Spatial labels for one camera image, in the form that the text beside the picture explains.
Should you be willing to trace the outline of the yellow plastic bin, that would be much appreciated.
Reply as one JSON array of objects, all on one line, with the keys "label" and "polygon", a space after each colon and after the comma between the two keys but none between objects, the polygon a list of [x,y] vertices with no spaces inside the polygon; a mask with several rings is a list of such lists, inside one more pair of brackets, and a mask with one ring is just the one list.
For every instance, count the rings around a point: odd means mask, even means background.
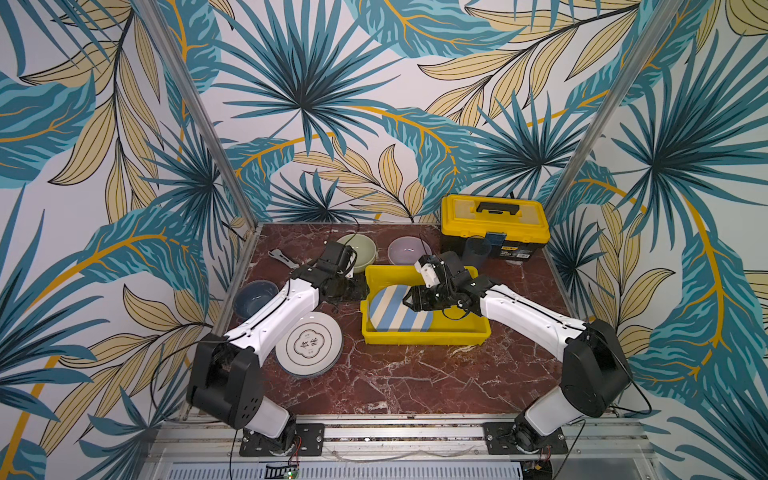
[{"label": "yellow plastic bin", "polygon": [[421,275],[413,266],[370,265],[365,270],[369,287],[368,296],[361,301],[361,331],[365,342],[372,345],[479,345],[491,334],[489,321],[481,316],[465,313],[452,307],[443,311],[432,311],[431,326],[424,332],[380,332],[370,321],[371,303],[376,295],[391,285],[409,287],[423,285]]}]

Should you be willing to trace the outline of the blue striped plate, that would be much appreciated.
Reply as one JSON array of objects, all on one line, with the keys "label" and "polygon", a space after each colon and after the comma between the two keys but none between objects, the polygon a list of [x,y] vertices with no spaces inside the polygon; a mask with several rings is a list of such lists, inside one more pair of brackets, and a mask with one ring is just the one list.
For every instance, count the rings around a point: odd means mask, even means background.
[{"label": "blue striped plate", "polygon": [[370,321],[380,332],[418,331],[417,313],[403,304],[410,290],[407,285],[391,285],[381,290],[371,303]]},{"label": "blue striped plate", "polygon": [[425,310],[426,300],[420,286],[399,286],[400,300],[392,325],[399,332],[427,331],[433,319],[433,312]]}]

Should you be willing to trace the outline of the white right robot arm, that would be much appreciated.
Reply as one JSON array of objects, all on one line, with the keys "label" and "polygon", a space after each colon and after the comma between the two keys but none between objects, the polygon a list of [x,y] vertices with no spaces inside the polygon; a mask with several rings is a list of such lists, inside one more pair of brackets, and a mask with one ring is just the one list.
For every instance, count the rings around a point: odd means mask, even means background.
[{"label": "white right robot arm", "polygon": [[515,421],[510,442],[524,453],[546,447],[562,426],[598,418],[633,381],[614,328],[554,312],[486,275],[472,276],[456,253],[423,255],[414,268],[423,283],[406,294],[413,311],[457,307],[501,323],[543,347],[561,363],[561,381]]}]

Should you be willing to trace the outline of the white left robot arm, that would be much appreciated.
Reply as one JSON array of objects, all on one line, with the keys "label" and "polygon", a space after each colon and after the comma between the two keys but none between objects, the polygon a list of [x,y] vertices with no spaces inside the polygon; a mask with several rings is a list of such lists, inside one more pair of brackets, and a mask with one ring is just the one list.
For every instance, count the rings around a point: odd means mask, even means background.
[{"label": "white left robot arm", "polygon": [[301,317],[323,303],[360,300],[353,280],[357,252],[330,242],[316,260],[290,273],[285,285],[258,312],[223,335],[208,334],[196,347],[187,403],[235,430],[269,439],[289,434],[291,414],[264,394],[261,369]]}]

